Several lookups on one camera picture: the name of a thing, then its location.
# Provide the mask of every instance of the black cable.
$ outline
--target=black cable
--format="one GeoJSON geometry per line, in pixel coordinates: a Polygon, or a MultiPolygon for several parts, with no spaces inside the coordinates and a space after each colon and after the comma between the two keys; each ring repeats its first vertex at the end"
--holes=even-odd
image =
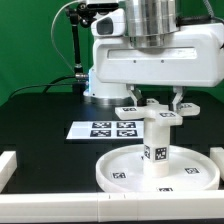
{"type": "Polygon", "coordinates": [[[210,22],[212,17],[210,15],[178,17],[177,26],[205,24],[210,22]]]}
{"type": "Polygon", "coordinates": [[[20,91],[23,91],[23,90],[26,90],[26,89],[32,89],[32,88],[41,88],[41,87],[47,87],[47,86],[50,86],[50,87],[53,87],[53,86],[73,86],[74,83],[66,83],[66,84],[43,84],[43,85],[31,85],[31,86],[25,86],[25,87],[22,87],[22,88],[19,88],[17,90],[15,90],[14,92],[12,92],[10,95],[9,95],[9,98],[8,100],[12,99],[12,97],[20,92],[20,91]]]}
{"type": "MultiPolygon", "coordinates": [[[[61,81],[64,81],[64,80],[67,80],[67,79],[75,79],[75,76],[74,75],[70,75],[70,76],[62,76],[60,78],[57,78],[55,80],[53,80],[51,83],[49,83],[49,85],[53,85],[53,84],[56,84],[58,82],[61,82],[61,81]]],[[[43,90],[43,93],[47,93],[47,91],[51,88],[52,86],[46,86],[46,88],[43,90]]]]}

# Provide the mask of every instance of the green wall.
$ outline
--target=green wall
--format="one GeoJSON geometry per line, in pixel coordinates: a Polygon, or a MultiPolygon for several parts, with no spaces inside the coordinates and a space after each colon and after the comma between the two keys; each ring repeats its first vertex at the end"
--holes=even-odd
{"type": "MultiPolygon", "coordinates": [[[[70,1],[0,0],[0,104],[17,88],[47,84],[58,77],[72,75],[52,47],[50,37],[52,20],[67,2],[70,1]]],[[[224,17],[223,0],[211,0],[211,4],[216,15],[224,17]]],[[[202,0],[180,0],[180,7],[183,15],[206,13],[202,0]]],[[[87,72],[92,64],[92,37],[88,30],[80,30],[80,33],[87,72]]],[[[71,27],[65,15],[59,17],[55,38],[59,49],[73,65],[71,27]]],[[[60,90],[60,87],[54,88],[54,91],[60,90]]],[[[209,91],[224,99],[224,85],[209,91]]]]}

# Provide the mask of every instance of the silver metal cylinder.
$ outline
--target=silver metal cylinder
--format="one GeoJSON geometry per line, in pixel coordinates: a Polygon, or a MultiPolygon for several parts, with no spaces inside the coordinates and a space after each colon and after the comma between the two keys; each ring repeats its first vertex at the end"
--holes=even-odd
{"type": "Polygon", "coordinates": [[[128,36],[134,47],[162,46],[178,30],[175,0],[126,0],[128,36]]]}

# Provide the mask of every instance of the black table surface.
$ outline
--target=black table surface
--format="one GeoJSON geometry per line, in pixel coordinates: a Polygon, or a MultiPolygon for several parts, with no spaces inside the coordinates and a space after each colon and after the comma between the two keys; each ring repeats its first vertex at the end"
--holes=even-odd
{"type": "MultiPolygon", "coordinates": [[[[148,92],[161,104],[171,102],[169,92],[148,92]]],[[[224,104],[204,92],[190,91],[185,102],[201,107],[196,117],[184,118],[171,129],[171,144],[209,155],[210,147],[224,146],[224,104]]],[[[73,121],[116,121],[114,106],[83,102],[72,93],[20,94],[0,107],[0,152],[15,150],[18,168],[3,194],[101,192],[95,165],[106,152],[142,140],[66,140],[73,121]]],[[[224,220],[191,220],[223,223],[224,220]]],[[[167,221],[153,223],[189,223],[167,221]]]]}

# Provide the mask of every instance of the cable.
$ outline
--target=cable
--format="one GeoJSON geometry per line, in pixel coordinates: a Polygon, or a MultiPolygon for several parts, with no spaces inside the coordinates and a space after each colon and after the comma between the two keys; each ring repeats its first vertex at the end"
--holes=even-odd
{"type": "Polygon", "coordinates": [[[214,16],[215,16],[215,13],[214,13],[214,11],[213,11],[213,8],[212,8],[212,6],[211,6],[209,0],[203,0],[203,2],[204,2],[205,6],[206,6],[206,8],[207,8],[207,10],[208,10],[209,15],[210,15],[211,17],[214,17],[214,16]]]}
{"type": "Polygon", "coordinates": [[[61,14],[61,12],[68,6],[73,5],[75,3],[81,2],[81,0],[76,0],[76,1],[72,1],[70,3],[67,3],[66,5],[62,6],[61,9],[57,12],[57,14],[54,17],[54,20],[52,22],[52,26],[51,26],[51,42],[53,47],[55,48],[56,52],[59,54],[59,56],[61,56],[61,58],[63,59],[63,61],[65,62],[65,64],[68,66],[68,68],[74,72],[72,65],[68,62],[68,60],[64,57],[64,55],[60,52],[60,50],[58,49],[55,39],[54,39],[54,30],[55,30],[55,25],[56,22],[58,20],[59,15],[61,14]]]}
{"type": "Polygon", "coordinates": [[[22,91],[22,90],[26,90],[26,89],[32,89],[32,88],[41,88],[41,87],[53,87],[53,86],[73,86],[75,84],[78,84],[78,85],[81,85],[83,83],[64,83],[64,84],[43,84],[43,85],[31,85],[31,86],[25,86],[25,87],[22,87],[22,88],[19,88],[17,90],[15,90],[14,92],[12,92],[10,95],[9,95],[9,98],[8,100],[12,99],[12,97],[22,91]]]}
{"type": "MultiPolygon", "coordinates": [[[[67,79],[75,79],[75,76],[74,75],[71,75],[71,76],[63,76],[63,77],[57,78],[57,79],[53,80],[51,83],[49,83],[49,85],[53,85],[53,84],[56,84],[58,82],[61,82],[61,81],[67,80],[67,79]]],[[[47,93],[47,91],[51,87],[52,86],[46,86],[46,88],[43,90],[43,93],[47,93]]]]}

